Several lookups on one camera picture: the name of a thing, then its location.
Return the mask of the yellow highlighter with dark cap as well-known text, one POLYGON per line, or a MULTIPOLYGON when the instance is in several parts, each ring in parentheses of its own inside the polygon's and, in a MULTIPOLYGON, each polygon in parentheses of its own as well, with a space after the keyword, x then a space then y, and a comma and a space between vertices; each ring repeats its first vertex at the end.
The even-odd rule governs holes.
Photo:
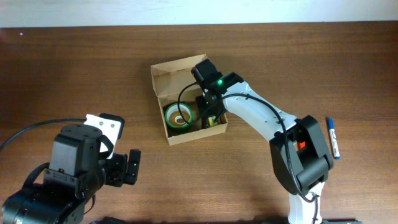
POLYGON ((209 117, 208 117, 208 124, 207 124, 207 126, 208 126, 209 128, 211 128, 211 127, 217 126, 217 125, 219 125, 219 123, 218 123, 218 118, 217 118, 216 116, 209 116, 209 117))

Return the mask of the green tape roll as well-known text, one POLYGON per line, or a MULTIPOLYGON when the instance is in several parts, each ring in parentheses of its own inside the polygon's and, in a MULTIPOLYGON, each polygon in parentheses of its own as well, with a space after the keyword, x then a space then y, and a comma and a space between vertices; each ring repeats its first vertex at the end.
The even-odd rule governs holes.
POLYGON ((192 109, 184 103, 174 103, 165 110, 165 121, 172 129, 187 129, 193 121, 192 109))

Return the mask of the yellow clear tape roll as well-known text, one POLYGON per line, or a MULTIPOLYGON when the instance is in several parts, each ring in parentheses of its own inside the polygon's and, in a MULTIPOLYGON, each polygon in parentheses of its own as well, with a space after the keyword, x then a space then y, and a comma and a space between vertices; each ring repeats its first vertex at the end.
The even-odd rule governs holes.
POLYGON ((182 127, 187 124, 187 121, 190 120, 190 113, 186 111, 174 111, 170 114, 168 121, 172 126, 182 127))

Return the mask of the brown cardboard box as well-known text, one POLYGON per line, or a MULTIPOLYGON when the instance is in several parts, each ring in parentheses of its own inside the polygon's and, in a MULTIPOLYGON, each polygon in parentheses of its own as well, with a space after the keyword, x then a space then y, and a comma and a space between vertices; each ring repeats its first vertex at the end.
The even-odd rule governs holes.
POLYGON ((216 134, 225 133, 228 127, 226 115, 222 115, 219 125, 209 128, 208 120, 201 119, 204 112, 198 107, 198 98, 203 92, 199 86, 191 86, 184 92, 183 88, 195 81, 191 69, 207 59, 205 54, 187 57, 179 60, 159 63, 150 67, 152 85, 160 107, 165 135, 169 145, 176 145, 216 134), (187 129, 172 129, 165 121, 165 110, 174 103, 184 103, 192 109, 193 121, 187 129))

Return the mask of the orange utility knife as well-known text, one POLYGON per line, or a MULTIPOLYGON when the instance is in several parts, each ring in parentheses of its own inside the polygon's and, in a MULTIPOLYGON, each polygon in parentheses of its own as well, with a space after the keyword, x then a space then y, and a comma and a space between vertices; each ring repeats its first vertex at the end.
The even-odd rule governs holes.
POLYGON ((305 142, 305 141, 300 142, 300 143, 298 144, 299 149, 303 149, 305 146, 306 146, 306 142, 305 142))

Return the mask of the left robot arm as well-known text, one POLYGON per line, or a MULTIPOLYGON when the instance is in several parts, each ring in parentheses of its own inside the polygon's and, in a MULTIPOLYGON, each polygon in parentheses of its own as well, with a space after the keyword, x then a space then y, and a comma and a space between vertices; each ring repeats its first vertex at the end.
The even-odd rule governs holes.
POLYGON ((106 113, 68 119, 53 141, 50 162, 34 169, 5 200, 3 223, 80 223, 102 186, 134 185, 140 150, 114 151, 124 124, 122 117, 106 113))

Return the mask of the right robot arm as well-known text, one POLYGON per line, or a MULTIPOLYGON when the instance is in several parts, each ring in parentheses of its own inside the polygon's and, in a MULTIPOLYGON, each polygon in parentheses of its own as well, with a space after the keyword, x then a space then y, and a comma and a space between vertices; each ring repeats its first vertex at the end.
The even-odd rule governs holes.
POLYGON ((223 75, 208 59, 191 73, 216 117, 235 114, 270 144, 274 174, 289 193, 286 222, 326 223, 320 202, 334 163, 319 122, 310 115, 298 118, 278 109, 237 73, 223 75))

